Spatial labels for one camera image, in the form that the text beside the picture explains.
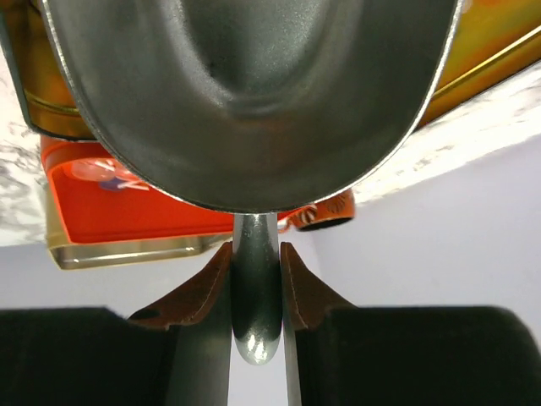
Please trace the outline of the silver metal scoop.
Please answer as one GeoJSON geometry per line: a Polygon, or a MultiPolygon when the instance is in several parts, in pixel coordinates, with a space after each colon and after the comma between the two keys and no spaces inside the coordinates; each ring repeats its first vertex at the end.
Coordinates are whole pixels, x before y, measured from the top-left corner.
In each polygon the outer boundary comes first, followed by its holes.
{"type": "Polygon", "coordinates": [[[349,189],[412,133],[459,1],[43,1],[79,114],[146,183],[234,216],[232,328],[274,356],[277,215],[349,189]]]}

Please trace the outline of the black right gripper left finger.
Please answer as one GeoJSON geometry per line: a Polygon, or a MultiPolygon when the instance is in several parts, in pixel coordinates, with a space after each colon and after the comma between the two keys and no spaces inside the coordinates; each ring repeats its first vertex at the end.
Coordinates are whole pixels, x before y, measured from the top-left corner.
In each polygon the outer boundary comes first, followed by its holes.
{"type": "Polygon", "coordinates": [[[3,310],[4,405],[224,405],[232,318],[228,243],[129,318],[106,308],[3,310]]]}

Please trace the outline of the dark tin of gummies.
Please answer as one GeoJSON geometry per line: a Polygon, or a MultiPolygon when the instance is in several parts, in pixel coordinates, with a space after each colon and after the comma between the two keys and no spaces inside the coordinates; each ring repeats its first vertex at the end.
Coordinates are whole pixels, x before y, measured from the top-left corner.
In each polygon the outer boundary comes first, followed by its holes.
{"type": "MultiPolygon", "coordinates": [[[[54,139],[92,142],[59,71],[37,1],[1,3],[1,47],[23,123],[54,139]]],[[[427,124],[540,59],[538,1],[466,1],[427,124]]]]}

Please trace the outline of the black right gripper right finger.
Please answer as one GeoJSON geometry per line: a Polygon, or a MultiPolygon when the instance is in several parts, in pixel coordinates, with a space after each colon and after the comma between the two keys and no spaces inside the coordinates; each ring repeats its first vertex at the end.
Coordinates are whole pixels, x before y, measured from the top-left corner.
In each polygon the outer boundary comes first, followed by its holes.
{"type": "Polygon", "coordinates": [[[537,405],[540,351],[498,306],[357,307],[281,246],[291,405],[537,405]]]}

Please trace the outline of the orange lollipop tin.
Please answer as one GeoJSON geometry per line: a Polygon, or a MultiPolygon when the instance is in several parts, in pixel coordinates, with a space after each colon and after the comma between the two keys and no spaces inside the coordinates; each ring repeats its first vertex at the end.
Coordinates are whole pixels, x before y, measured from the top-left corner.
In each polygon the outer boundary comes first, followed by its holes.
{"type": "Polygon", "coordinates": [[[227,234],[233,215],[175,200],[133,176],[90,179],[73,170],[96,163],[100,173],[117,161],[97,142],[41,137],[41,163],[68,240],[98,244],[227,234]]]}

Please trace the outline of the gold popsicle candy tin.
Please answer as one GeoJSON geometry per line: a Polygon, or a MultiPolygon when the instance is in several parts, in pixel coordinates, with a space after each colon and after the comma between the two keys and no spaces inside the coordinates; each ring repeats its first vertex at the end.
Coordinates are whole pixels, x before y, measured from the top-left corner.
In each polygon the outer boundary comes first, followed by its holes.
{"type": "Polygon", "coordinates": [[[46,211],[46,245],[57,265],[64,271],[101,266],[121,266],[151,261],[201,255],[231,238],[229,234],[146,239],[128,242],[76,244],[68,241],[51,191],[44,188],[46,211]]]}

